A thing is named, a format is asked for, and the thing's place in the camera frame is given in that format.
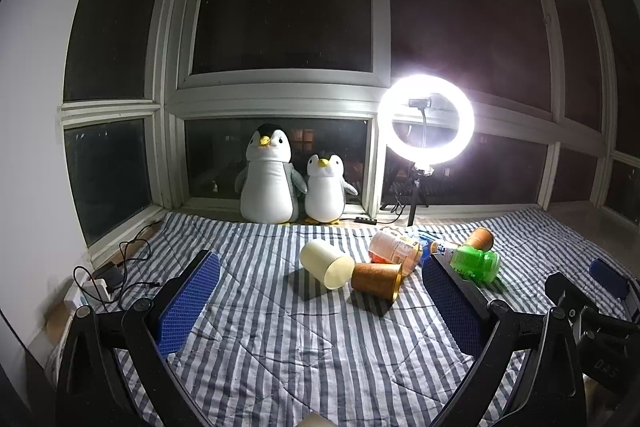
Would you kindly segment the small orange cup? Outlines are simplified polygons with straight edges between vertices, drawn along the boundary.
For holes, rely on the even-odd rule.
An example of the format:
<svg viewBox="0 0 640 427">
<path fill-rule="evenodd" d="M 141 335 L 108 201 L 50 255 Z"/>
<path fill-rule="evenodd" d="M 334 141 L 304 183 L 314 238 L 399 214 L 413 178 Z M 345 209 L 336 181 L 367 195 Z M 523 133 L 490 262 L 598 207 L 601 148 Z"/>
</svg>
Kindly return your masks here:
<svg viewBox="0 0 640 427">
<path fill-rule="evenodd" d="M 494 247 L 494 240 L 494 234 L 491 231 L 486 228 L 477 228 L 464 243 L 478 251 L 490 251 Z"/>
</svg>

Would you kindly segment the orange instant noodle cup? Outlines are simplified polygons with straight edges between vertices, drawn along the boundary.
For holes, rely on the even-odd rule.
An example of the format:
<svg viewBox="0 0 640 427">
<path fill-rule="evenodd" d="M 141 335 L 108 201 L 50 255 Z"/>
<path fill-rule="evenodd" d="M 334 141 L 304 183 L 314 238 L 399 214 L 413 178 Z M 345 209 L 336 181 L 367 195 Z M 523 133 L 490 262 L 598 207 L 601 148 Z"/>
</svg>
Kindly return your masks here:
<svg viewBox="0 0 640 427">
<path fill-rule="evenodd" d="M 422 248 L 410 237 L 393 229 L 385 228 L 375 233 L 368 247 L 369 257 L 375 263 L 401 265 L 404 277 L 416 269 Z"/>
</svg>

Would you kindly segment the black power strip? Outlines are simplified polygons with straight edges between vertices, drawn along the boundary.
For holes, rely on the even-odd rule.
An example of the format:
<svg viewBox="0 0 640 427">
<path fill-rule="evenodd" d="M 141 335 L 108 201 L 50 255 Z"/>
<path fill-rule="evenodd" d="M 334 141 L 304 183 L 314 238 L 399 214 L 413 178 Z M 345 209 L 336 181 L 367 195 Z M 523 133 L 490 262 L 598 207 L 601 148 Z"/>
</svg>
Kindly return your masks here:
<svg viewBox="0 0 640 427">
<path fill-rule="evenodd" d="M 360 225 L 377 225 L 378 224 L 378 220 L 376 219 L 361 217 L 361 216 L 358 216 L 352 219 L 352 221 L 354 221 L 355 223 L 360 223 Z"/>
</svg>

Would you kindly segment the small plush penguin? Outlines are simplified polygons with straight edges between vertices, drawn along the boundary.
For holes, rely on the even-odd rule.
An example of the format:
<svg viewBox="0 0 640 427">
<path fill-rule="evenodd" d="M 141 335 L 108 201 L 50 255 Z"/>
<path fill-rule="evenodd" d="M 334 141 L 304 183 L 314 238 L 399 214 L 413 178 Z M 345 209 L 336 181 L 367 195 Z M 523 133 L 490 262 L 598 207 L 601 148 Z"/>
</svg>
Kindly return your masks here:
<svg viewBox="0 0 640 427">
<path fill-rule="evenodd" d="M 342 217 L 346 196 L 359 192 L 346 181 L 343 159 L 337 154 L 314 154 L 307 161 L 306 216 L 318 223 L 333 223 Z"/>
</svg>

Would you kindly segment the green and blue soda bottle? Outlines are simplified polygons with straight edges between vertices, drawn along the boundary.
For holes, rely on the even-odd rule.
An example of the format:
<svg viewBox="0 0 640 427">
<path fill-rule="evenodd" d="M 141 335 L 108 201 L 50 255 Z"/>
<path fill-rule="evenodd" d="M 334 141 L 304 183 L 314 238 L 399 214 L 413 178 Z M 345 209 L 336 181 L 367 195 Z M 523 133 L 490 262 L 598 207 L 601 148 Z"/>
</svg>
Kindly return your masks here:
<svg viewBox="0 0 640 427">
<path fill-rule="evenodd" d="M 492 248 L 490 251 L 478 251 L 465 243 L 448 242 L 427 232 L 421 232 L 419 237 L 423 263 L 427 257 L 439 256 L 462 277 L 485 284 L 493 282 L 498 275 L 500 256 Z"/>
</svg>

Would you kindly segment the white charger adapter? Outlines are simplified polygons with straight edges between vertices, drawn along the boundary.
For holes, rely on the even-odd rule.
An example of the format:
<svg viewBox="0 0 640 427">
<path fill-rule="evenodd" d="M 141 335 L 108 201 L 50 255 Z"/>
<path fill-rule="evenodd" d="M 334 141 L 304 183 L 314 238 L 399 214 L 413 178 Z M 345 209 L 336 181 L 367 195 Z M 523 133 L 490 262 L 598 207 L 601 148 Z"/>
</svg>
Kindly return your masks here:
<svg viewBox="0 0 640 427">
<path fill-rule="evenodd" d="M 81 292 L 87 303 L 93 307 L 106 306 L 112 301 L 104 279 L 85 280 L 81 283 Z"/>
</svg>

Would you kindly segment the large plush penguin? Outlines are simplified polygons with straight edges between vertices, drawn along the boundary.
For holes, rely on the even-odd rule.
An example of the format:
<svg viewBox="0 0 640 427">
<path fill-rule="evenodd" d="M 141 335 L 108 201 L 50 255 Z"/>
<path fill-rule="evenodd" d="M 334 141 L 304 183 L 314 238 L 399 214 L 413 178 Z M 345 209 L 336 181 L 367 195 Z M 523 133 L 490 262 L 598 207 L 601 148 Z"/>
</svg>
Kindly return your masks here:
<svg viewBox="0 0 640 427">
<path fill-rule="evenodd" d="M 276 124 L 261 124 L 245 151 L 246 166 L 236 176 L 240 213 L 248 222 L 283 225 L 298 219 L 300 195 L 308 192 L 292 164 L 292 146 Z"/>
</svg>

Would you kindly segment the striped blue white quilt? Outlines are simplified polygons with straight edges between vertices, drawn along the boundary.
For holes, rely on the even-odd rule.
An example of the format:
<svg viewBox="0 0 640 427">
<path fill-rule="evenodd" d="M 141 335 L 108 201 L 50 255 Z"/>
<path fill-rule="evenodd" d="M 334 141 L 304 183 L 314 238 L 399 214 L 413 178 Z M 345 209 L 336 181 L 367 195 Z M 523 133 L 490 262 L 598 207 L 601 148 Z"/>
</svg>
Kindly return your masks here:
<svg viewBox="0 0 640 427">
<path fill-rule="evenodd" d="M 631 273 L 604 249 L 539 209 L 454 225 L 415 227 L 461 244 L 477 228 L 494 234 L 501 257 L 497 280 L 480 286 L 487 300 L 514 311 L 544 314 L 552 301 L 544 280 L 563 273 L 600 311 L 625 318 L 623 305 L 590 277 L 602 258 Z M 166 360 L 212 426 L 296 426 L 318 413 L 337 426 L 426 426 L 471 368 L 422 282 L 421 268 L 406 277 L 393 303 L 354 291 L 328 291 L 300 263 L 311 239 L 323 239 L 357 263 L 369 262 L 374 228 L 250 225 L 167 213 L 142 243 L 142 260 L 127 265 L 125 311 L 153 298 L 200 252 L 220 259 L 220 279 L 186 343 Z M 109 418 L 114 394 L 105 385 L 70 383 L 89 404 L 57 413 L 60 426 L 163 426 L 126 350 L 114 349 L 122 371 L 124 418 Z"/>
</svg>

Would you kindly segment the cream plastic cup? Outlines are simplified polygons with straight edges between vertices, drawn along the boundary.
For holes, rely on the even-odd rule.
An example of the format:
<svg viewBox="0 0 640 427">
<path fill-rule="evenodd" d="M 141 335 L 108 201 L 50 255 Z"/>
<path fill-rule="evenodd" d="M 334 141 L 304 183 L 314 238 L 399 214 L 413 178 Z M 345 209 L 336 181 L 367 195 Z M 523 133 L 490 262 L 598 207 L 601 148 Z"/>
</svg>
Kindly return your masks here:
<svg viewBox="0 0 640 427">
<path fill-rule="evenodd" d="M 300 263 L 329 291 L 345 286 L 355 269 L 352 257 L 323 239 L 311 239 L 303 246 Z"/>
</svg>

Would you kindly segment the brown cork-textured cup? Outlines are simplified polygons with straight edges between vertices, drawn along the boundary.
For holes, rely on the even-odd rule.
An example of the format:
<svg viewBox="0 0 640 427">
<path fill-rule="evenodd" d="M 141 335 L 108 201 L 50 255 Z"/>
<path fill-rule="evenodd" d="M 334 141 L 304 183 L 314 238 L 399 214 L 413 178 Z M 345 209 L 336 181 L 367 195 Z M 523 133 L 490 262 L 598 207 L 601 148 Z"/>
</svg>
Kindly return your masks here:
<svg viewBox="0 0 640 427">
<path fill-rule="evenodd" d="M 401 265 L 357 263 L 352 271 L 352 288 L 393 303 L 402 282 Z"/>
</svg>

